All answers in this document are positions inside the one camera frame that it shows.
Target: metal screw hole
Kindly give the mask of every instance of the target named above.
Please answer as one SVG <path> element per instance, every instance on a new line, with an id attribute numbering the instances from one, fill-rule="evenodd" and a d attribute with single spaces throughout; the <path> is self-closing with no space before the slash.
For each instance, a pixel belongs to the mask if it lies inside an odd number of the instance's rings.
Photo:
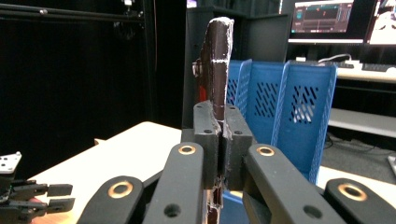
<path id="1" fill-rule="evenodd" d="M 180 210 L 180 206 L 178 206 L 177 204 L 171 203 L 171 204 L 166 205 L 163 212 L 165 213 L 165 215 L 167 217 L 177 217 L 180 214 L 181 210 Z"/>
<path id="2" fill-rule="evenodd" d="M 195 147 L 192 146 L 183 146 L 178 149 L 178 152 L 183 155 L 190 155 L 195 152 Z"/>
<path id="3" fill-rule="evenodd" d="M 132 190 L 134 190 L 134 186 L 130 182 L 125 180 L 111 186 L 108 189 L 107 194 L 111 198 L 119 199 L 129 195 Z"/>
<path id="4" fill-rule="evenodd" d="M 352 184 L 346 183 L 339 185 L 338 190 L 340 190 L 340 192 L 344 194 L 344 196 L 358 202 L 363 202 L 367 199 L 367 194 L 363 190 Z"/>
<path id="5" fill-rule="evenodd" d="M 322 214 L 320 210 L 318 210 L 316 207 L 311 206 L 311 205 L 306 205 L 304 207 L 304 212 L 312 218 L 320 219 L 322 217 Z"/>
<path id="6" fill-rule="evenodd" d="M 257 152 L 262 156 L 274 156 L 275 152 L 269 147 L 258 147 Z"/>

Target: cable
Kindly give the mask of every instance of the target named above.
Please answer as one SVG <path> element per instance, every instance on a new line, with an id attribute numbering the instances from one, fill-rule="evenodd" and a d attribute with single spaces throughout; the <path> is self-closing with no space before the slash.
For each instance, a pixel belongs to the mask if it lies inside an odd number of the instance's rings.
<path id="1" fill-rule="evenodd" d="M 325 140 L 324 144 L 325 144 L 325 146 L 323 149 L 332 147 L 332 139 L 330 138 L 330 136 L 327 133 L 326 133 L 326 140 Z"/>
<path id="2" fill-rule="evenodd" d="M 337 54 L 337 55 L 334 55 L 334 56 L 332 56 L 332 57 L 330 57 L 330 58 L 320 59 L 320 60 L 318 61 L 318 63 L 323 63 L 323 62 L 331 61 L 331 60 L 333 60 L 333 59 L 341 58 L 341 57 L 349 57 L 349 60 L 350 60 L 350 61 L 352 60 L 352 56 L 351 56 L 350 54 Z"/>
<path id="3" fill-rule="evenodd" d="M 347 140 L 337 138 L 337 137 L 333 136 L 332 134 L 328 134 L 328 136 L 329 136 L 332 146 L 337 145 L 345 150 L 354 151 L 357 153 L 363 153 L 363 154 L 372 155 L 372 156 L 388 156 L 388 155 L 394 153 L 394 151 L 391 151 L 391 150 L 387 150 L 388 152 L 386 152 L 386 153 L 371 152 L 374 149 L 378 149 L 378 150 L 386 150 L 386 149 L 383 149 L 383 148 L 380 148 L 377 146 L 370 146 L 370 145 L 364 144 L 361 141 L 354 140 L 354 139 L 352 139 L 349 142 Z"/>

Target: white shelf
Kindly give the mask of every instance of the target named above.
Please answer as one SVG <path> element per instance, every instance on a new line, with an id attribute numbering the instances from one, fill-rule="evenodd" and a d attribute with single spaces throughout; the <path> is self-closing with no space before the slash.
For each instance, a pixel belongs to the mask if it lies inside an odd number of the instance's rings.
<path id="1" fill-rule="evenodd" d="M 396 137 L 396 118 L 386 116 L 333 108 L 329 126 Z"/>
<path id="2" fill-rule="evenodd" d="M 370 72 L 360 69 L 338 68 L 337 78 L 396 83 L 396 71 L 388 72 Z"/>

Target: blue plastic crate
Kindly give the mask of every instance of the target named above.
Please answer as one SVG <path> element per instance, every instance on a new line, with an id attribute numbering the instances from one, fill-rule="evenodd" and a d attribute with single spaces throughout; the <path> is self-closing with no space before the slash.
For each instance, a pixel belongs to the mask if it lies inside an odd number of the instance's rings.
<path id="1" fill-rule="evenodd" d="M 228 74 L 226 102 L 227 104 L 237 106 L 244 118 L 247 113 L 251 63 L 251 60 L 231 60 Z"/>
<path id="2" fill-rule="evenodd" d="M 223 193 L 223 208 L 220 212 L 220 223 L 248 224 L 248 214 L 240 196 L 228 190 Z"/>
<path id="3" fill-rule="evenodd" d="M 253 62 L 247 95 L 247 125 L 259 143 L 271 144 L 283 63 Z"/>
<path id="4" fill-rule="evenodd" d="M 280 85 L 271 145 L 312 183 L 318 178 L 336 74 L 335 66 L 287 63 Z"/>

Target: white table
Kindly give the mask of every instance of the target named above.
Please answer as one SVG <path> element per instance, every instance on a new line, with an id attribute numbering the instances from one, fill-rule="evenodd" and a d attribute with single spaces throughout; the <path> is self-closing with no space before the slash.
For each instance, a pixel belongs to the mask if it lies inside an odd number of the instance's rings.
<path id="1" fill-rule="evenodd" d="M 361 68 L 354 68 L 354 69 L 338 68 L 337 78 L 384 82 L 384 83 L 396 83 L 396 71 L 372 72 L 372 71 L 361 70 Z"/>
<path id="2" fill-rule="evenodd" d="M 134 176 L 145 181 L 163 169 L 172 147 L 180 142 L 181 130 L 151 122 L 140 123 L 47 171 L 32 177 L 37 183 L 72 184 L 76 198 L 72 211 L 38 217 L 34 223 L 76 223 L 93 194 L 110 178 Z M 335 171 L 319 170 L 318 185 L 324 188 L 332 178 L 347 177 L 360 181 L 396 207 L 396 186 Z M 45 196 L 37 197 L 48 202 Z"/>
<path id="3" fill-rule="evenodd" d="M 396 118 L 332 108 L 329 126 L 396 138 Z"/>

